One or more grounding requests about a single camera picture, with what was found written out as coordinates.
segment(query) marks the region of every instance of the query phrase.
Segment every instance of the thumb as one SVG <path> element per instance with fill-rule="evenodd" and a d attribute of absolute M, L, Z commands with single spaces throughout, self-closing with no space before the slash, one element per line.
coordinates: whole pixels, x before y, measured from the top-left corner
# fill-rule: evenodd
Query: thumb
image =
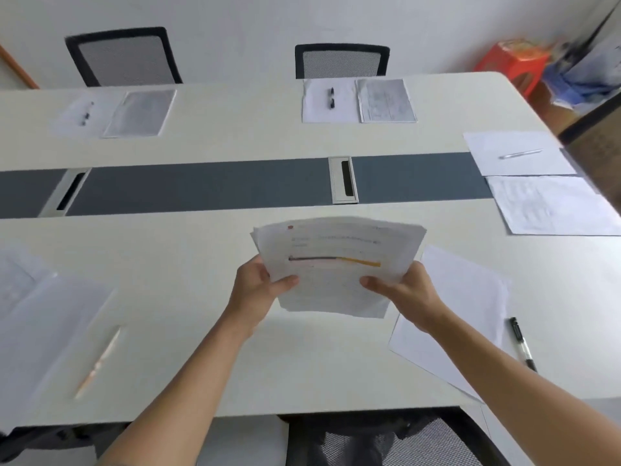
<path fill-rule="evenodd" d="M 299 282 L 300 278 L 295 274 L 285 276 L 284 278 L 269 284 L 269 293 L 274 297 L 280 296 L 296 286 Z"/>
<path fill-rule="evenodd" d="M 360 284 L 362 284 L 363 288 L 366 288 L 374 293 L 381 294 L 388 299 L 391 298 L 396 290 L 395 285 L 389 284 L 376 276 L 363 276 L 360 279 Z"/>

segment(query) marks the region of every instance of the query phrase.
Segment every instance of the hand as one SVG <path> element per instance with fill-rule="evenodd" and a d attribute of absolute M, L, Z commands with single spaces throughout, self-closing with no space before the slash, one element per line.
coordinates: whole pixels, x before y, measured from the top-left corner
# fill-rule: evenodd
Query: hand
<path fill-rule="evenodd" d="M 270 282 L 261 256 L 256 255 L 237 269 L 233 291 L 221 321 L 231 322 L 249 337 L 267 315 L 274 299 L 298 283 L 299 278 L 294 275 Z"/>
<path fill-rule="evenodd" d="M 419 261 L 410 265 L 398 283 L 391 284 L 374 276 L 363 276 L 360 284 L 390 299 L 399 312 L 423 332 L 429 332 L 442 316 L 451 313 L 435 292 L 431 278 Z"/>

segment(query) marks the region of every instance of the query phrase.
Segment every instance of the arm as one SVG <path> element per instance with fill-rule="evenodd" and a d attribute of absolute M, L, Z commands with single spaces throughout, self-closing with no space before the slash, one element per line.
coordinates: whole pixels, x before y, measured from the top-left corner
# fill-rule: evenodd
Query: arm
<path fill-rule="evenodd" d="M 297 276 L 271 283 L 258 255 L 240 266 L 220 319 L 98 466 L 194 466 L 237 353 L 274 299 L 297 283 Z"/>
<path fill-rule="evenodd" d="M 605 416 L 508 356 L 456 316 L 415 261 L 401 282 L 365 276 L 361 284 L 388 297 L 429 333 L 538 466 L 621 464 L 621 429 Z"/>

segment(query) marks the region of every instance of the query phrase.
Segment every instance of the white table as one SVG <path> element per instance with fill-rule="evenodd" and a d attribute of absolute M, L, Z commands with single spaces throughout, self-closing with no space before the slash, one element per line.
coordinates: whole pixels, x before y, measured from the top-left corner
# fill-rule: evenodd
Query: white table
<path fill-rule="evenodd" d="M 415 125 L 301 124 L 302 85 L 179 85 L 162 137 L 72 141 L 48 130 L 79 91 L 0 94 L 3 170 L 466 151 L 462 133 L 543 130 L 498 74 L 406 79 Z M 118 287 L 26 424 L 131 421 L 170 381 L 226 304 L 253 226 L 342 214 L 422 224 L 423 243 L 513 281 L 541 375 L 581 398 L 621 395 L 621 239 L 508 235 L 492 199 L 0 220 L 60 272 Z M 463 405 L 473 399 L 387 349 L 382 320 L 288 313 L 276 304 L 244 346 L 219 416 Z M 73 394 L 118 324 L 124 340 Z"/>

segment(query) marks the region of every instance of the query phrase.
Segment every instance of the conference table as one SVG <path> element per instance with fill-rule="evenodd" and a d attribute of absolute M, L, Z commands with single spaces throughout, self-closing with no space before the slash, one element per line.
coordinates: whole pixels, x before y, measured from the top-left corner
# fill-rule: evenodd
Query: conference table
<path fill-rule="evenodd" d="M 141 139 L 55 134 L 51 122 L 83 89 L 1 93 L 0 214 L 10 212 L 0 245 L 20 242 L 60 274 L 117 288 L 23 425 L 135 419 L 227 304 L 237 267 L 256 253 L 253 227 L 323 216 L 420 224 L 418 257 L 435 245 L 507 276 L 508 314 L 539 374 L 579 398 L 621 396 L 621 239 L 511 235 L 462 136 L 546 126 L 497 73 L 404 80 L 416 124 L 303 124 L 293 79 L 183 84 L 161 135 Z M 352 157 L 359 204 L 331 203 L 331 156 Z M 66 215 L 37 217 L 65 170 L 82 168 Z M 388 349 L 397 317 L 393 305 L 362 319 L 276 301 L 217 415 L 477 403 Z M 118 325 L 120 343 L 75 400 Z"/>

